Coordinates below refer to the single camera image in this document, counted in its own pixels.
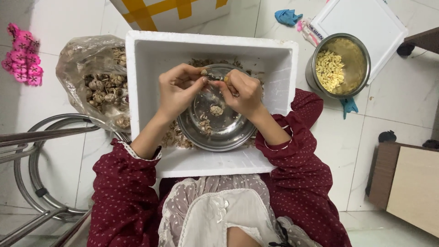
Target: sleeve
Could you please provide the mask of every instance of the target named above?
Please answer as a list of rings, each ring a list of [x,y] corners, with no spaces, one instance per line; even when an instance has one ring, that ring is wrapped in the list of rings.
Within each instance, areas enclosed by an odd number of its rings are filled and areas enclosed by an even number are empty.
[[[144,160],[130,146],[113,139],[113,151],[93,166],[95,202],[87,247],[152,247],[158,244],[158,197],[155,165],[162,156]]]
[[[323,247],[351,247],[328,197],[331,170],[314,154],[316,139],[294,111],[273,118],[291,135],[290,141],[276,146],[268,145],[261,134],[256,137],[256,147],[277,167],[261,176],[270,190],[275,215],[290,217]]]

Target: pink paper decoration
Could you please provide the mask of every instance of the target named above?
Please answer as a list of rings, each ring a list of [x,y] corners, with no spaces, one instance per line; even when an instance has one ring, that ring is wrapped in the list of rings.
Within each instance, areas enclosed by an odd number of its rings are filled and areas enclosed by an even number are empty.
[[[41,59],[36,54],[40,43],[29,31],[20,30],[14,23],[9,23],[7,32],[13,37],[12,50],[6,53],[1,66],[20,83],[41,85],[43,69],[38,66]]]

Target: bag of garlic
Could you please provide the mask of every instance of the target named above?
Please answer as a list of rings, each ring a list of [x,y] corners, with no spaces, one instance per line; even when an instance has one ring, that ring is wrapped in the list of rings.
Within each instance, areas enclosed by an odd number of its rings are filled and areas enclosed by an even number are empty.
[[[108,131],[131,132],[125,40],[113,35],[71,39],[56,66],[70,104]]]

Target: cardboard box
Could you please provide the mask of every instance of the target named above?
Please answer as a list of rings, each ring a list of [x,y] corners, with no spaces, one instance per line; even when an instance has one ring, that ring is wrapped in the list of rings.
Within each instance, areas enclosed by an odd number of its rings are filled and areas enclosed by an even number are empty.
[[[230,13],[232,0],[110,0],[134,30],[179,32]]]
[[[299,46],[296,42],[188,33],[129,31],[126,36],[132,138],[157,112],[158,76],[195,59],[237,59],[245,69],[264,72],[263,103],[270,113],[286,115],[295,95]],[[157,177],[252,174],[273,170],[256,148],[226,152],[166,148]]]

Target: wooden board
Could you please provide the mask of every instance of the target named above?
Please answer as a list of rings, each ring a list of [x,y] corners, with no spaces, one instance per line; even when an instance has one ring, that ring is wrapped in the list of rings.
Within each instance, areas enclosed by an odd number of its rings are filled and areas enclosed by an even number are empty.
[[[439,152],[401,147],[387,211],[439,237]]]

